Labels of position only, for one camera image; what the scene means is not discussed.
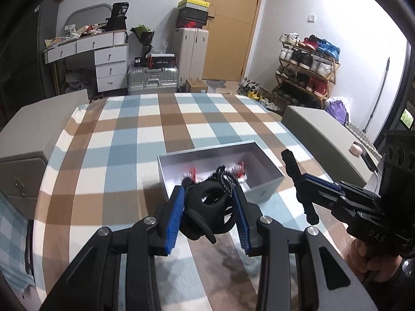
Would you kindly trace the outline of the person's right hand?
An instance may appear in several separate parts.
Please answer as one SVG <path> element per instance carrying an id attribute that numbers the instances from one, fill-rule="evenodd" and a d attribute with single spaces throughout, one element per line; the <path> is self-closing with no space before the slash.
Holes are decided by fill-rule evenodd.
<path id="1" fill-rule="evenodd" d="M 359 239 L 354 239 L 345 260 L 360 282 L 365 280 L 365 274 L 368 272 L 374 273 L 374 281 L 385 282 L 397 272 L 402 257 L 375 254 L 371 246 Z"/>

